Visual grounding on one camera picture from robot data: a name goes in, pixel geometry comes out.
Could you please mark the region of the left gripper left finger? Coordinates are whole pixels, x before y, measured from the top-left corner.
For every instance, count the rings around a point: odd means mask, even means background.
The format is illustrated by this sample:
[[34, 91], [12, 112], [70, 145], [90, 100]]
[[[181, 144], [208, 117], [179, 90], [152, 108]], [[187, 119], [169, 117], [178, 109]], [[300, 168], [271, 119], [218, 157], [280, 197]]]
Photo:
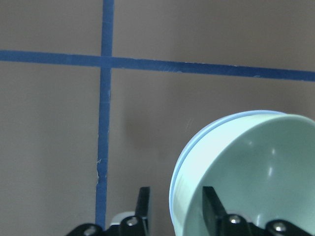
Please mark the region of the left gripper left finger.
[[144, 236], [150, 235], [151, 217], [151, 190], [150, 187], [141, 187], [138, 194], [135, 216], [139, 219]]

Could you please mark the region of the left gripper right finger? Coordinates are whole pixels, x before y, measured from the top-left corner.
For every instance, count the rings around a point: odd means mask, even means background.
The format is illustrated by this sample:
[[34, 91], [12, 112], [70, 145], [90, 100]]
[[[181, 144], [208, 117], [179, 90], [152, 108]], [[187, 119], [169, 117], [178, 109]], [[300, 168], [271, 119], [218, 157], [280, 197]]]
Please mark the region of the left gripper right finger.
[[213, 187], [202, 188], [202, 213], [208, 234], [219, 236], [221, 221], [227, 213]]

